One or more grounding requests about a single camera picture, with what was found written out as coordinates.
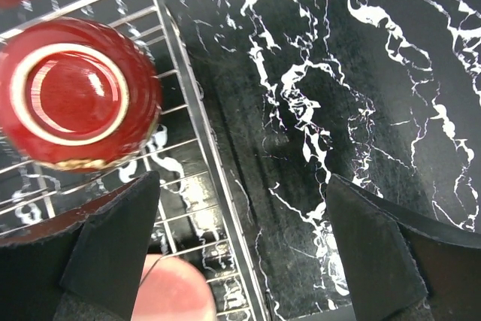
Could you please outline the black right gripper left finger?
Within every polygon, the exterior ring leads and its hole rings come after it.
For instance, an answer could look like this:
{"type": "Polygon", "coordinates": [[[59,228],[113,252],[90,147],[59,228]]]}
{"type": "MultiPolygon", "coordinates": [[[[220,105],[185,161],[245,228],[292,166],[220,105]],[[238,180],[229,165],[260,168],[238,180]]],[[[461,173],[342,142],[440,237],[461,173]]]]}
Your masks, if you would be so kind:
{"type": "Polygon", "coordinates": [[[3,320],[129,320],[159,203],[148,171],[1,240],[3,320]]]}

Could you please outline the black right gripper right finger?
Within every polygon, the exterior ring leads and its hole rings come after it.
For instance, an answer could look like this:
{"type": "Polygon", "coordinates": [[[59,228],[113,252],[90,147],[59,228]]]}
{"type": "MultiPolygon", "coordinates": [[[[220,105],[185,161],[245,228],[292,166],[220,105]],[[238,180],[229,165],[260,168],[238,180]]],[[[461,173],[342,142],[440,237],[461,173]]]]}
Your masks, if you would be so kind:
{"type": "Polygon", "coordinates": [[[478,320],[480,235],[334,175],[328,217],[358,320],[478,320]]]}

